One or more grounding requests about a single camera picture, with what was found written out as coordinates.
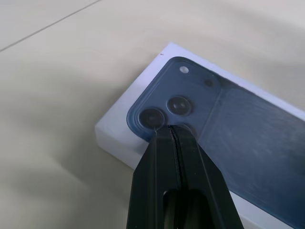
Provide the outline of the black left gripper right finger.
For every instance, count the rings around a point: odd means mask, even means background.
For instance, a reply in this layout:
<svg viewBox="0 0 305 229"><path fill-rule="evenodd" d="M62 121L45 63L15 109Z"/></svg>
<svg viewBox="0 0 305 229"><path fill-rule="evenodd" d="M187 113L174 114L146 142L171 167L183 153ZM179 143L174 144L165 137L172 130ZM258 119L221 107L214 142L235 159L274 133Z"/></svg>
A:
<svg viewBox="0 0 305 229"><path fill-rule="evenodd" d="M171 131L181 179L178 229L244 229L220 170L189 130Z"/></svg>

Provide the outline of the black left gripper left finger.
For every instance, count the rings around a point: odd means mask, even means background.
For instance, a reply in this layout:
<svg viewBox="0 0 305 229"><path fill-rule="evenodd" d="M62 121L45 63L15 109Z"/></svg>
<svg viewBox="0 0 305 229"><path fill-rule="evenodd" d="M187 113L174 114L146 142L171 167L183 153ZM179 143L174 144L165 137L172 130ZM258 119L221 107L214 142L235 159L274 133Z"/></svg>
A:
<svg viewBox="0 0 305 229"><path fill-rule="evenodd" d="M126 229L184 229L179 168L180 125L158 129L132 177Z"/></svg>

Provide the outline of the white phone box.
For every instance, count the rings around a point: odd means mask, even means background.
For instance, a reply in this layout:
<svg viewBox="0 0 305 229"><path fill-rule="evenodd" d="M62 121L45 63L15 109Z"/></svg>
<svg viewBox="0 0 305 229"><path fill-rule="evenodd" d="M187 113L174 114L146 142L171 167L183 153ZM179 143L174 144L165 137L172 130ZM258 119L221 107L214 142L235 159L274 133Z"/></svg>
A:
<svg viewBox="0 0 305 229"><path fill-rule="evenodd" d="M95 134L102 149L136 168L163 125L193 133L247 226L305 229L305 111L170 43Z"/></svg>

